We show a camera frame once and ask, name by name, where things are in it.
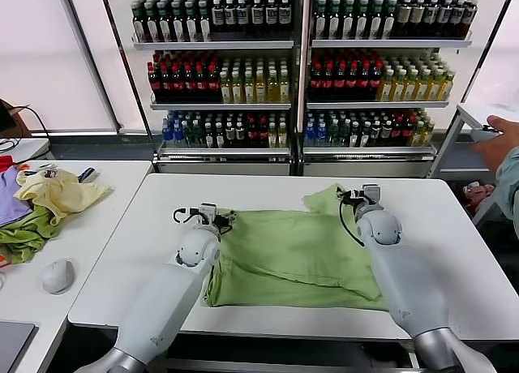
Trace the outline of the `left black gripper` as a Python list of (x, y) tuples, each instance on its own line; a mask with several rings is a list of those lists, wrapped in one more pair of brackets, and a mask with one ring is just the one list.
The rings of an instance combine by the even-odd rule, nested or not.
[(215, 215), (213, 224), (216, 226), (220, 234), (226, 234), (232, 230), (235, 221), (236, 212), (234, 210), (230, 210), (227, 213)]

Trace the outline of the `person's hand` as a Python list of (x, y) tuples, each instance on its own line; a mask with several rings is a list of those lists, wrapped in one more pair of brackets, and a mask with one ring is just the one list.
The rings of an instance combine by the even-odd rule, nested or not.
[(497, 170), (508, 153), (518, 146), (518, 123), (490, 115), (487, 118), (487, 124), (498, 130), (500, 135), (476, 143), (473, 150), (483, 156), (483, 160), (489, 169)]

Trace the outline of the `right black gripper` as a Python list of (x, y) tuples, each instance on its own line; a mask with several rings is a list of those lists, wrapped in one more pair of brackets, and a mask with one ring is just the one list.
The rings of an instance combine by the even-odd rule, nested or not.
[(341, 193), (341, 207), (350, 207), (352, 213), (365, 204), (364, 190), (348, 190)]

